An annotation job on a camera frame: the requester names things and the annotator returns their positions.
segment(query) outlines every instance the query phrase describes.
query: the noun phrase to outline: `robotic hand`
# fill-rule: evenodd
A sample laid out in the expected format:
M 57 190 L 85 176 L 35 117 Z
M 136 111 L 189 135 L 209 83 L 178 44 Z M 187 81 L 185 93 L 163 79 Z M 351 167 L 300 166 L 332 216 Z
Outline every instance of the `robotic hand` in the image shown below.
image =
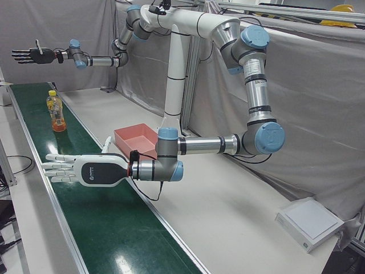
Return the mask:
M 19 64 L 49 64 L 52 63 L 53 60 L 59 59 L 58 52 L 55 53 L 53 50 L 48 49 L 46 47 L 40 47 L 39 41 L 35 41 L 36 47 L 28 49 L 28 50 L 12 50 L 11 56 Z
M 80 182 L 86 187 L 114 187 L 128 177 L 128 162 L 119 155 L 107 153 L 111 137 L 106 140 L 102 153 L 93 155 L 47 154 L 43 163 L 44 174 L 51 182 Z

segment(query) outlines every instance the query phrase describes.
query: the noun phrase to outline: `yellow hard hat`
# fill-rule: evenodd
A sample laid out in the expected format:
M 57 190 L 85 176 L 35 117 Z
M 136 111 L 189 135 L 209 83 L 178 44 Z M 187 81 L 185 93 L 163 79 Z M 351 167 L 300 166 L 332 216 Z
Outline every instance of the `yellow hard hat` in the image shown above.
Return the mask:
M 338 5 L 331 9 L 331 11 L 341 11 L 343 13 L 354 13 L 354 7 L 351 5 Z M 336 26 L 336 27 L 356 27 L 353 23 L 347 22 L 336 22 L 336 21 L 328 21 L 322 20 L 321 25 L 323 26 Z

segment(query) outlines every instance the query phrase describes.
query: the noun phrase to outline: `white support column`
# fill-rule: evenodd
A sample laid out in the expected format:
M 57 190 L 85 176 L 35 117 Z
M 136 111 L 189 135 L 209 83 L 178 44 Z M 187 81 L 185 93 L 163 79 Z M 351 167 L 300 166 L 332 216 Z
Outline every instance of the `white support column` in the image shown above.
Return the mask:
M 161 127 L 175 127 L 181 135 L 180 116 L 183 103 L 190 35 L 176 25 L 171 28 L 169 67 L 167 73 L 165 113 Z

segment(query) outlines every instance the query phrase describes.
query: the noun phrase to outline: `blue joint cap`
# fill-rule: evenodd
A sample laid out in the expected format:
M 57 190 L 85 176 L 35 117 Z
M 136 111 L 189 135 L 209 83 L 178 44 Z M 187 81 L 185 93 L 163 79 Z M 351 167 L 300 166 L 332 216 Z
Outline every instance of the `blue joint cap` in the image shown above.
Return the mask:
M 141 6 L 140 5 L 132 5 L 127 9 L 127 12 L 129 12 L 130 10 L 140 10 Z
M 139 38 L 136 34 L 133 33 L 133 38 L 137 39 L 140 42 L 146 42 L 147 40 Z
M 284 129 L 275 122 L 263 124 L 255 136 L 255 146 L 257 151 L 263 154 L 271 154 L 278 151 L 285 142 Z
M 177 140 L 179 135 L 174 127 L 162 127 L 159 129 L 159 139 L 162 140 Z
M 228 72 L 230 75 L 236 75 L 239 73 L 242 73 L 244 71 L 244 67 L 238 66 L 238 67 L 232 67 L 228 69 Z
M 80 48 L 80 41 L 78 41 L 76 39 L 71 39 L 70 40 L 70 47 L 72 47 L 73 49 L 79 49 Z
M 85 64 L 85 62 L 84 61 L 81 61 L 81 60 L 76 60 L 75 61 L 75 66 L 78 68 L 78 69 L 80 69 L 80 70 L 82 70 L 82 69 L 84 69 L 84 68 L 86 68 L 87 66 L 86 66 L 86 64 Z
M 184 175 L 184 164 L 182 163 L 182 161 L 177 161 L 177 166 L 175 171 L 173 172 L 170 182 L 180 181 L 183 178 L 183 175 Z
M 257 25 L 251 25 L 241 32 L 242 41 L 254 49 L 264 49 L 270 42 L 267 31 Z

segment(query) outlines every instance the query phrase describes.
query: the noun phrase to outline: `robot finger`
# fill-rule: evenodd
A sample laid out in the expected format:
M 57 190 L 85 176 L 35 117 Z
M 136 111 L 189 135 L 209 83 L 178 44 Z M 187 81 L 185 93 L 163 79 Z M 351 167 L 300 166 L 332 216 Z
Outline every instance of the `robot finger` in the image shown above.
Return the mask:
M 79 157 L 80 157 L 80 155 L 60 155 L 60 154 L 47 154 L 46 155 L 47 160 L 64 161 L 64 162 L 69 162 L 69 163 L 73 163 Z
M 15 61 L 33 60 L 32 57 L 14 57 Z
M 12 50 L 12 53 L 20 53 L 20 54 L 26 54 L 26 53 L 30 53 L 30 50 Z
M 30 53 L 12 53 L 12 57 L 30 57 Z
M 74 170 L 48 170 L 44 174 L 48 177 L 52 177 L 52 176 L 75 176 Z
M 45 170 L 49 170 L 49 169 L 55 169 L 55 168 L 73 168 L 74 165 L 73 164 L 67 164 L 67 163 L 55 163 L 55 162 L 48 162 L 48 163 L 43 163 L 42 164 L 42 168 L 44 168 Z
M 56 176 L 52 177 L 52 183 L 64 183 L 64 182 L 78 182 L 79 179 L 76 176 Z
M 108 152 L 109 146 L 110 146 L 111 143 L 112 143 L 112 138 L 111 138 L 111 136 L 109 136 L 106 139 L 105 143 L 104 143 L 102 153 L 107 153 Z

